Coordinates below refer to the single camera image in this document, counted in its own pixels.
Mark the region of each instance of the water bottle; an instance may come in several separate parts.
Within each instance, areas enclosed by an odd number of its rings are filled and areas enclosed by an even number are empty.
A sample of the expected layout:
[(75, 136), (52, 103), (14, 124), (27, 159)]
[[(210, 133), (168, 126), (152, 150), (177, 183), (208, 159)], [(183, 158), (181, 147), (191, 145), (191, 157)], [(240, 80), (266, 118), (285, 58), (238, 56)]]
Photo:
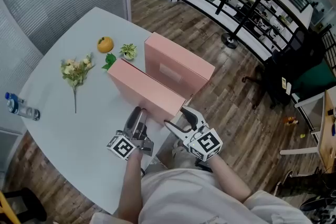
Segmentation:
[(9, 100), (9, 99), (13, 99), (14, 101), (19, 102), (19, 103), (22, 103), (22, 104), (25, 102), (25, 100), (21, 99), (21, 98), (18, 97), (16, 94), (14, 94), (14, 93), (10, 93), (10, 92), (6, 92), (6, 93), (5, 93), (5, 98), (6, 98), (7, 100)]
[(20, 115), (34, 121), (38, 121), (40, 119), (40, 112), (38, 111), (38, 109), (33, 109), (29, 106), (15, 101), (14, 99), (9, 99), (7, 105), (10, 113)]

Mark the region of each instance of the white round table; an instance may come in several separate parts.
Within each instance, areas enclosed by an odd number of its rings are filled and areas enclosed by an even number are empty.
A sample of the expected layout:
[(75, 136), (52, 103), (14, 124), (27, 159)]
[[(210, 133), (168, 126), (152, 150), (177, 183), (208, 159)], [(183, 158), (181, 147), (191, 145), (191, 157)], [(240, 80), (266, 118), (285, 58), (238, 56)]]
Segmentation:
[[(147, 30), (99, 8), (89, 11), (48, 51), (24, 85), (20, 97), (41, 112), (39, 121), (23, 118), (37, 145), (59, 172), (95, 204), (109, 213), (118, 206), (126, 161), (114, 156), (106, 145), (116, 130), (122, 130), (134, 109), (120, 95), (106, 70), (106, 54), (97, 51), (97, 41), (109, 36), (111, 51), (119, 57), (123, 44), (138, 47), (132, 63), (145, 71), (144, 41)], [(84, 58), (93, 52), (93, 67), (77, 88), (77, 114), (72, 88), (62, 79), (62, 59)], [(167, 128), (151, 118), (147, 134), (154, 142), (153, 157), (169, 135)], [(153, 157), (144, 155), (146, 169)]]

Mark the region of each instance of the white shirt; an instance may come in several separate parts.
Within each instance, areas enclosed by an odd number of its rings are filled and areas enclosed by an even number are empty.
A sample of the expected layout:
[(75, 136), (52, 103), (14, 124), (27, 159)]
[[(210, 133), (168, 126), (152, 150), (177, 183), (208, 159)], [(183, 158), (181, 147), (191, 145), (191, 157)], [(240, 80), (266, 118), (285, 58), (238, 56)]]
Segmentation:
[[(311, 223), (299, 209), (264, 191), (241, 204), (202, 170), (179, 168), (147, 175), (142, 180), (142, 198), (140, 224)], [(95, 214), (91, 224), (129, 224), (105, 218)]]

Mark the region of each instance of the sleeve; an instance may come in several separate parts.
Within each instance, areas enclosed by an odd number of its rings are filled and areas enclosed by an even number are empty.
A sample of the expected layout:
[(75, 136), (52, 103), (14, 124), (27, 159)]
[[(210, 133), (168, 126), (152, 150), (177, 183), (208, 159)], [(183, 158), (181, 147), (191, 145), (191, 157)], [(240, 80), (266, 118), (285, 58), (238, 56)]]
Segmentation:
[(244, 205), (270, 224), (311, 224), (299, 209), (262, 190), (249, 197)]
[(90, 224), (132, 224), (126, 220), (115, 218), (111, 215), (104, 214), (104, 213), (94, 213)]

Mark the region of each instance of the pink cardboard box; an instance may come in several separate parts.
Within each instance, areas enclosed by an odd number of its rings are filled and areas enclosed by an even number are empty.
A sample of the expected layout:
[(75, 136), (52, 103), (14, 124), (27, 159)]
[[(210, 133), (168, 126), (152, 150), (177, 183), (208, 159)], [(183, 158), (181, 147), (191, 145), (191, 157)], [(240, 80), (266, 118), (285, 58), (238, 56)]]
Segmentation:
[(207, 61), (157, 33), (145, 41), (145, 64), (148, 75), (187, 100), (215, 70)]
[(147, 109), (160, 124), (172, 120), (185, 99), (135, 66), (118, 59), (108, 70), (121, 95), (134, 106)]

